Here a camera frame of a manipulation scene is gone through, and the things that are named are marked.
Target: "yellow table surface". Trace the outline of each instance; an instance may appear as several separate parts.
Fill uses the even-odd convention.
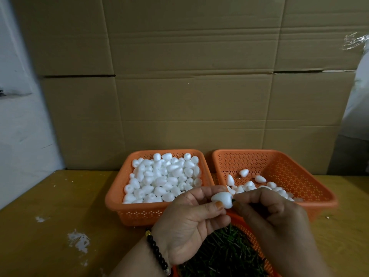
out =
[[[116,175],[56,171],[0,210],[0,276],[109,275],[144,235],[104,205]],[[337,276],[369,276],[369,177],[316,178],[339,200],[312,223],[319,249]],[[74,230],[89,237],[86,253],[70,245]]]

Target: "perforated basket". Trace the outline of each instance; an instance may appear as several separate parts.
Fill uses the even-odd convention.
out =
[[[323,209],[338,205],[336,196],[327,187],[282,152],[267,149],[219,149],[214,151],[213,161],[219,184],[226,185],[228,174],[235,179],[236,185],[261,175],[268,182],[275,182],[295,197],[302,198],[304,201],[298,204],[307,211],[310,221]],[[238,174],[242,169],[249,170],[245,178],[240,178]]]
[[[123,197],[125,196],[124,186],[128,184],[129,174],[132,173],[134,169],[131,165],[132,160],[140,157],[144,159],[152,159],[154,153],[160,153],[161,155],[164,153],[172,153],[173,157],[176,158],[183,157],[185,153],[190,153],[191,156],[197,156],[199,158],[199,167],[201,169],[202,185],[214,185],[205,157],[202,152],[196,149],[163,149],[131,153],[123,163],[122,168],[119,170],[118,175],[105,196],[105,205],[108,209],[116,211],[122,223],[126,226],[153,225],[165,208],[170,204],[170,202],[122,204]]]
[[[233,213],[227,212],[227,215],[231,217],[231,224],[239,228],[241,231],[243,231],[247,237],[249,238],[250,242],[252,243],[252,247],[255,251],[259,253],[259,256],[263,259],[265,256],[261,251],[261,248],[259,246],[259,243],[256,241],[256,238],[254,234],[252,233],[251,229],[245,221],[240,217]],[[272,265],[268,260],[265,260],[264,268],[266,272],[268,272],[270,277],[280,277],[280,275],[273,269]],[[180,274],[177,272],[177,268],[173,268],[173,277],[179,277]]]

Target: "right hand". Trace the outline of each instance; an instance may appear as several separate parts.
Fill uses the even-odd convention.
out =
[[[300,205],[266,188],[236,194],[234,200],[234,208],[251,227],[264,255],[280,275],[332,276]]]

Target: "finger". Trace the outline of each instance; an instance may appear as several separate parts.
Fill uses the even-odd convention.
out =
[[[211,233],[213,233],[213,231],[220,228],[225,228],[227,225],[229,225],[231,223],[231,217],[224,214],[213,219],[207,219],[205,223],[207,235],[210,235]]]
[[[190,209],[189,217],[195,222],[212,219],[220,214],[224,214],[224,206],[221,201],[210,202],[203,205],[193,206]]]
[[[271,225],[261,217],[249,204],[235,201],[233,203],[234,209],[238,214],[244,218],[254,233],[263,233],[271,229]]]
[[[204,204],[208,202],[213,195],[222,191],[227,191],[227,188],[222,185],[202,186],[200,188],[191,189],[182,194],[181,201],[190,201],[193,205]]]
[[[284,204],[286,202],[284,197],[267,188],[259,188],[248,192],[242,192],[240,194],[235,194],[233,199],[245,204],[261,203],[268,208],[268,211],[271,214],[283,211]]]

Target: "beaded bracelet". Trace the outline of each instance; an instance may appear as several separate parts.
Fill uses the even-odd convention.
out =
[[[156,245],[156,242],[154,241],[154,238],[151,235],[150,228],[146,228],[145,235],[147,237],[147,242],[149,242],[149,245],[154,252],[154,255],[156,259],[158,260],[162,270],[164,270],[165,274],[169,276],[172,273],[172,270],[168,267],[168,264],[165,262],[165,259],[162,257],[162,254],[159,252],[159,247]]]

